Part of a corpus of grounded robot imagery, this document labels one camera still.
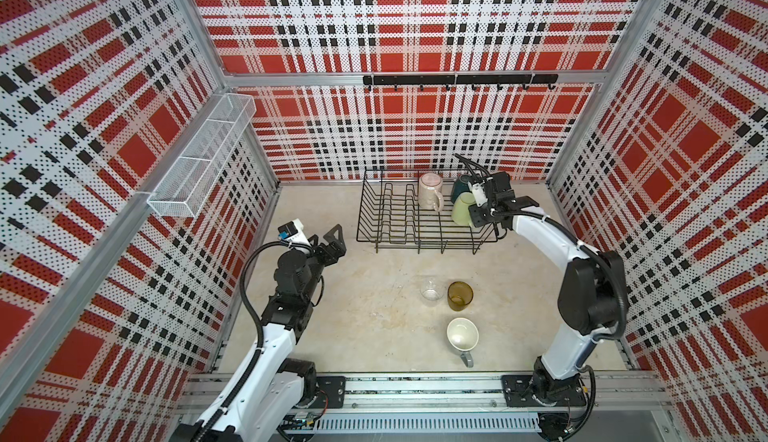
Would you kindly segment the light green mug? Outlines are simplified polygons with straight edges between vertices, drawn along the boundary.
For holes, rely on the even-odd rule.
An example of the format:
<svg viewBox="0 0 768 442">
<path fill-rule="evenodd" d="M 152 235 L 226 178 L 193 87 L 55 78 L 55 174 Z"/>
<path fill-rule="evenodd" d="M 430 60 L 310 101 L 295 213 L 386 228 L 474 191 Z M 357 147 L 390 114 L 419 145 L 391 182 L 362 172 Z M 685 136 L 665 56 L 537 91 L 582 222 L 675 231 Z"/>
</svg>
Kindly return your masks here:
<svg viewBox="0 0 768 442">
<path fill-rule="evenodd" d="M 475 197 L 471 192 L 462 192 L 453 202 L 451 219 L 462 227 L 473 227 L 470 208 L 475 204 Z"/>
</svg>

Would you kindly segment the dark green mug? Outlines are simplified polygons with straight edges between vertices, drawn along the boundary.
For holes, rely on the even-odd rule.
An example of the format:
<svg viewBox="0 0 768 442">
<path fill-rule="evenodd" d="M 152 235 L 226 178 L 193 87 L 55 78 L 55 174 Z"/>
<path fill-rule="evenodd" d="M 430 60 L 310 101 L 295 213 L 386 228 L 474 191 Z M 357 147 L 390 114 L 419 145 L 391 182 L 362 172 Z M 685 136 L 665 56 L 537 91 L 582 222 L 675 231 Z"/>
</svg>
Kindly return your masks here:
<svg viewBox="0 0 768 442">
<path fill-rule="evenodd" d="M 450 196 L 451 202 L 455 204 L 462 194 L 472 193 L 471 185 L 472 185 L 471 175 L 462 174 L 458 176 L 452 185 L 451 196 Z"/>
</svg>

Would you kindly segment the purple iridescent mug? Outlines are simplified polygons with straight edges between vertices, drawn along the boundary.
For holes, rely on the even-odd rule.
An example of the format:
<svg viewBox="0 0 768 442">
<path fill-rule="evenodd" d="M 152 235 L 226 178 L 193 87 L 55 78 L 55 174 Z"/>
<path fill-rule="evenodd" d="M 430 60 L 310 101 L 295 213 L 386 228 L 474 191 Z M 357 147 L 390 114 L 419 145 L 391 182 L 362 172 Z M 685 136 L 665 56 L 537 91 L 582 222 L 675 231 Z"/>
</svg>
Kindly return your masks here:
<svg viewBox="0 0 768 442">
<path fill-rule="evenodd" d="M 444 206 L 442 187 L 443 178 L 440 175 L 433 172 L 422 174 L 418 187 L 419 207 L 423 210 L 442 211 Z"/>
</svg>

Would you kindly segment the black wire dish rack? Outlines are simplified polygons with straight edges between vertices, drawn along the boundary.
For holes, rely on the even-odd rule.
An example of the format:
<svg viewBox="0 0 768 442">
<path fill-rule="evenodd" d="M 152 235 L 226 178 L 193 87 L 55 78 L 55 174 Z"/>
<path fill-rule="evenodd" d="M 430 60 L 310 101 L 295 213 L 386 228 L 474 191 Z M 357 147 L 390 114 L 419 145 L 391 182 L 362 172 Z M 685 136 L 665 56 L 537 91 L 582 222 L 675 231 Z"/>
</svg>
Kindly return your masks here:
<svg viewBox="0 0 768 442">
<path fill-rule="evenodd" d="M 362 179 L 356 240 L 379 252 L 385 249 L 469 250 L 477 253 L 485 244 L 504 238 L 494 225 L 481 228 L 460 226 L 451 218 L 453 203 L 444 196 L 441 212 L 419 206 L 417 172 L 409 177 L 387 170 L 367 170 Z"/>
</svg>

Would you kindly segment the amber glass cup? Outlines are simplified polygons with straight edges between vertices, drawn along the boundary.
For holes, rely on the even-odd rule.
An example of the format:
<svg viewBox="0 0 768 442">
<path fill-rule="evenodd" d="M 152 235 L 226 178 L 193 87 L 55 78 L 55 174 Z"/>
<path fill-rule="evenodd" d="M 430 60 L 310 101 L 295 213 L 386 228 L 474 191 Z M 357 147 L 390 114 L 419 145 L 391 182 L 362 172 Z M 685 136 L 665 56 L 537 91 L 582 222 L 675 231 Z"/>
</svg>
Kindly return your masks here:
<svg viewBox="0 0 768 442">
<path fill-rule="evenodd" d="M 447 289 L 447 302 L 451 310 L 460 312 L 466 309 L 474 299 L 474 290 L 466 282 L 452 282 Z"/>
</svg>

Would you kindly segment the clear glass cup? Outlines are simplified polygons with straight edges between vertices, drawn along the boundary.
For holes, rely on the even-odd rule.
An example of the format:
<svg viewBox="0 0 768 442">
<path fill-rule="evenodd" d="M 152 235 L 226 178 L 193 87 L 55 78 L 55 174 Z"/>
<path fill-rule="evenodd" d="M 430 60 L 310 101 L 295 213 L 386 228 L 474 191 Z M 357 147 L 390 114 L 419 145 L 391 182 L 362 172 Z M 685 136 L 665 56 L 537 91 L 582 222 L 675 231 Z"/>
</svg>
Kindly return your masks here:
<svg viewBox="0 0 768 442">
<path fill-rule="evenodd" d="M 444 297 L 443 286 L 434 278 L 425 278 L 420 284 L 421 299 L 427 306 L 438 305 Z"/>
</svg>

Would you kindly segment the white grey-handled mug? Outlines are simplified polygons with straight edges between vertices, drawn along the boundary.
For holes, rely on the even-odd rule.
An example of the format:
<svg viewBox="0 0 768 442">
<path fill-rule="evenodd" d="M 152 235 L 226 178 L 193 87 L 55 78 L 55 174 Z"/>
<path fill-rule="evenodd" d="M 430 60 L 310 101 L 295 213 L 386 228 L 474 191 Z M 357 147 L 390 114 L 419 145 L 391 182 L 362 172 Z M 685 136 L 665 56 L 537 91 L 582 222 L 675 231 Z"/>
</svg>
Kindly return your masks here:
<svg viewBox="0 0 768 442">
<path fill-rule="evenodd" d="M 446 336 L 448 343 L 458 354 L 464 366 L 473 368 L 472 351 L 477 347 L 480 340 L 477 326 L 467 318 L 454 318 L 446 327 Z"/>
</svg>

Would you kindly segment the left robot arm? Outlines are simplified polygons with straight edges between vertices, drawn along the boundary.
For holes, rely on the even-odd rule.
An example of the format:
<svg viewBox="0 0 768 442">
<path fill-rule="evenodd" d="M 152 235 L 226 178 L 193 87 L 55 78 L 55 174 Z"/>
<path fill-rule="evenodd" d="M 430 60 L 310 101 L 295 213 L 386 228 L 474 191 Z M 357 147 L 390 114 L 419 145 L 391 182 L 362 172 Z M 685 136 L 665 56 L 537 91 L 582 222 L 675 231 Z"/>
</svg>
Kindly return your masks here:
<svg viewBox="0 0 768 442">
<path fill-rule="evenodd" d="M 276 288 L 258 313 L 247 296 L 246 275 L 272 248 L 283 250 L 274 271 Z M 308 237 L 294 219 L 279 227 L 276 240 L 248 256 L 237 288 L 255 340 L 220 394 L 195 422 L 178 425 L 172 441 L 267 441 L 292 409 L 313 402 L 319 392 L 315 364 L 291 354 L 322 300 L 315 293 L 324 291 L 324 269 L 346 252 L 341 225 L 322 238 Z"/>
</svg>

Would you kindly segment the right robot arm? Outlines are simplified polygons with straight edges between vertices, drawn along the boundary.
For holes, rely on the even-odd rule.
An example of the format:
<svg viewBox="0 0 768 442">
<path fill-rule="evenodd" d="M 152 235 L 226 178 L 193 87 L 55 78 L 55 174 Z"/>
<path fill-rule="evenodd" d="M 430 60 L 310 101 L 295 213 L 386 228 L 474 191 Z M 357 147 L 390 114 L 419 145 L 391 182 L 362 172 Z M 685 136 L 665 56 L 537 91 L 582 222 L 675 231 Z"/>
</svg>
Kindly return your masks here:
<svg viewBox="0 0 768 442">
<path fill-rule="evenodd" d="M 547 351 L 534 362 L 523 393 L 538 404 L 555 406 L 574 391 L 598 344 L 617 341 L 626 331 L 629 311 L 626 272 L 615 251 L 601 251 L 551 218 L 529 196 L 518 196 L 505 172 L 492 173 L 457 154 L 470 176 L 475 227 L 492 225 L 531 242 L 563 271 L 557 298 L 562 323 Z"/>
</svg>

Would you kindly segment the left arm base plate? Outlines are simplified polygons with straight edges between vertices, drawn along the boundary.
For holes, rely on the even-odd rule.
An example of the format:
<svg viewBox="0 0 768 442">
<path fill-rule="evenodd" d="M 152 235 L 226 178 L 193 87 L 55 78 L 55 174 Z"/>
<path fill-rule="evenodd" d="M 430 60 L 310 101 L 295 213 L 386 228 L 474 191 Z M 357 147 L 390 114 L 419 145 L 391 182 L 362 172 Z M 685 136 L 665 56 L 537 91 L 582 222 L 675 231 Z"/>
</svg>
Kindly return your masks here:
<svg viewBox="0 0 768 442">
<path fill-rule="evenodd" d="M 344 405 L 347 378 L 341 375 L 320 375 L 308 386 L 299 408 L 340 409 Z"/>
</svg>

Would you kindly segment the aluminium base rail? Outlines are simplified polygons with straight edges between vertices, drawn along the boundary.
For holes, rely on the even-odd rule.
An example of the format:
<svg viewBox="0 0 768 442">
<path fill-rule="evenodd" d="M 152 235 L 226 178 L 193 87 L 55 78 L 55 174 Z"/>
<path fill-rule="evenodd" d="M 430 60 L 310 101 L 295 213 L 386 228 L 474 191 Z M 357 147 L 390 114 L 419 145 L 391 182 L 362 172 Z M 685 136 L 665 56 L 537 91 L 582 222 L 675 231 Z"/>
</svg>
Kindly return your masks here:
<svg viewBox="0 0 768 442">
<path fill-rule="evenodd" d="M 347 378 L 340 409 L 292 409 L 276 439 L 528 434 L 576 429 L 576 440 L 680 441 L 671 400 L 644 371 L 580 375 L 585 407 L 508 407 L 503 375 L 527 372 L 326 373 Z"/>
</svg>

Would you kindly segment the black wall hook rail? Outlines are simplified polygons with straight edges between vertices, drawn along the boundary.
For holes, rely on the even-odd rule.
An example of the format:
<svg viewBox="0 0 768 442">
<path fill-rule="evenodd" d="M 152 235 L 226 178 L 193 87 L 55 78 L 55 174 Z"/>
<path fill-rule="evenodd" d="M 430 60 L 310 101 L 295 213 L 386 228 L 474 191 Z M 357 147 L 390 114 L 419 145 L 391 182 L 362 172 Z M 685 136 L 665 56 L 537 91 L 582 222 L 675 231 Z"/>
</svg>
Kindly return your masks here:
<svg viewBox="0 0 768 442">
<path fill-rule="evenodd" d="M 521 74 L 437 74 L 437 75 L 367 75 L 362 77 L 363 85 L 366 87 L 387 86 L 458 86 L 469 85 L 472 87 L 480 85 L 491 86 L 521 86 L 527 88 L 531 85 L 544 85 L 548 88 L 554 86 L 560 76 L 556 73 L 521 73 Z"/>
</svg>

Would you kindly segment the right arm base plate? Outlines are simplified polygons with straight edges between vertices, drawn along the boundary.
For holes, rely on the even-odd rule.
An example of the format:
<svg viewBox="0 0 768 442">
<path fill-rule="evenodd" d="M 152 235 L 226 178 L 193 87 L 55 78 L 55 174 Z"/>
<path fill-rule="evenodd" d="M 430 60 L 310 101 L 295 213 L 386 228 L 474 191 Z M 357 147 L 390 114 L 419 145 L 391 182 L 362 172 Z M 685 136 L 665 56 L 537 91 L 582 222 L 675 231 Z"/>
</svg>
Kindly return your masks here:
<svg viewBox="0 0 768 442">
<path fill-rule="evenodd" d="M 503 375 L 502 392 L 508 407 L 585 407 L 579 376 L 564 380 L 550 379 L 546 374 Z"/>
</svg>

